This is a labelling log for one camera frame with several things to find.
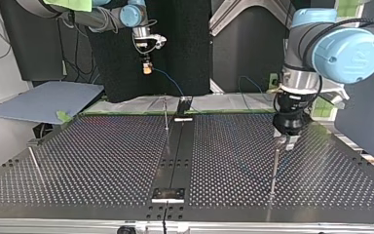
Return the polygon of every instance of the metal rod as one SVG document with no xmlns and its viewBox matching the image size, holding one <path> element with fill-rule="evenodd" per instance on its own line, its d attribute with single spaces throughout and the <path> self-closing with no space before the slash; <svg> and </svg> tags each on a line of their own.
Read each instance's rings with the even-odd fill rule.
<svg viewBox="0 0 374 234">
<path fill-rule="evenodd" d="M 29 152 L 31 153 L 33 163 L 35 164 L 36 169 L 38 170 L 39 177 L 41 178 L 42 182 L 45 184 L 44 177 L 42 176 L 42 173 L 41 173 L 41 167 L 39 166 L 38 161 L 36 160 L 35 153 L 33 152 L 32 147 L 28 147 L 28 149 L 29 149 Z"/>
<path fill-rule="evenodd" d="M 165 115 L 165 118 L 166 118 L 166 130 L 168 131 L 168 117 L 167 117 L 167 100 L 166 100 L 166 96 L 164 96 L 163 105 L 164 105 L 164 115 Z"/>
<path fill-rule="evenodd" d="M 277 148 L 275 151 L 275 163 L 273 165 L 273 177 L 272 177 L 272 188 L 270 191 L 270 195 L 275 195 L 275 185 L 276 185 L 276 176 L 278 174 L 278 165 L 279 165 L 279 154 L 281 151 Z"/>
</svg>

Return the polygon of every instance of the blue cable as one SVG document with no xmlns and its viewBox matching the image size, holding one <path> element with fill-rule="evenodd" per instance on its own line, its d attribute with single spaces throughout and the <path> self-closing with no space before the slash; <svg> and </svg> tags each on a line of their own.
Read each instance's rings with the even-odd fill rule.
<svg viewBox="0 0 374 234">
<path fill-rule="evenodd" d="M 266 101 L 271 101 L 270 99 L 267 99 L 266 96 L 265 96 L 265 93 L 263 93 L 262 91 L 262 88 L 260 88 L 259 85 L 257 85 L 256 82 L 254 82 L 252 79 L 250 79 L 248 76 L 240 76 L 240 80 L 239 80 L 239 87 L 240 87 L 240 84 L 242 83 L 242 78 L 245 78 L 247 81 L 249 81 L 251 84 L 253 84 L 259 91 L 260 91 L 260 94 L 262 94 L 263 96 L 263 99 L 265 99 Z"/>
<path fill-rule="evenodd" d="M 153 70 L 156 70 L 158 72 L 161 72 L 163 73 L 165 76 L 167 76 L 167 78 L 172 82 L 172 84 L 175 85 L 175 87 L 177 87 L 178 91 L 181 93 L 181 96 L 184 97 L 184 93 L 183 91 L 181 90 L 181 88 L 178 86 L 177 82 L 175 82 L 165 71 L 163 70 L 160 70 L 160 69 L 157 69 L 157 68 L 153 68 Z"/>
</svg>

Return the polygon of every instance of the black backdrop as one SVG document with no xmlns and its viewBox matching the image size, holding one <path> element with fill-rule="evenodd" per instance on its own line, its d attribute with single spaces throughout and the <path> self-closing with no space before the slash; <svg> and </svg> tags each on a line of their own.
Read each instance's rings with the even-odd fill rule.
<svg viewBox="0 0 374 234">
<path fill-rule="evenodd" d="M 104 7 L 110 9 L 126 4 L 127 0 L 113 0 Z M 152 53 L 154 66 L 167 72 L 185 96 L 208 94 L 210 1 L 149 0 L 146 4 L 149 19 L 158 21 L 152 32 L 168 39 L 161 50 Z M 118 34 L 89 31 L 88 34 L 105 92 L 111 102 L 143 95 L 180 96 L 165 75 L 158 72 L 148 76 L 142 74 L 142 64 L 133 47 L 130 28 L 122 29 Z"/>
</svg>

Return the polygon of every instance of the end effector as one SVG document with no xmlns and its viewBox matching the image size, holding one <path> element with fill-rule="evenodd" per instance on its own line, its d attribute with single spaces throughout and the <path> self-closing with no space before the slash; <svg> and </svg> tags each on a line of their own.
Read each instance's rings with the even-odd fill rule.
<svg viewBox="0 0 374 234">
<path fill-rule="evenodd" d="M 144 0 L 129 0 L 123 8 L 107 10 L 93 8 L 91 12 L 73 12 L 67 8 L 48 5 L 38 0 L 17 0 L 28 12 L 42 18 L 63 18 L 87 26 L 92 32 L 114 31 L 120 28 L 132 28 L 132 42 L 140 53 L 144 74 L 152 72 L 150 53 L 161 49 L 167 42 L 166 37 L 151 34 L 150 27 L 157 23 L 149 20 Z"/>
<path fill-rule="evenodd" d="M 303 9 L 293 18 L 273 122 L 288 150 L 311 121 L 305 110 L 320 94 L 323 79 L 354 84 L 374 76 L 374 25 L 344 27 L 336 19 L 334 9 Z"/>
</svg>

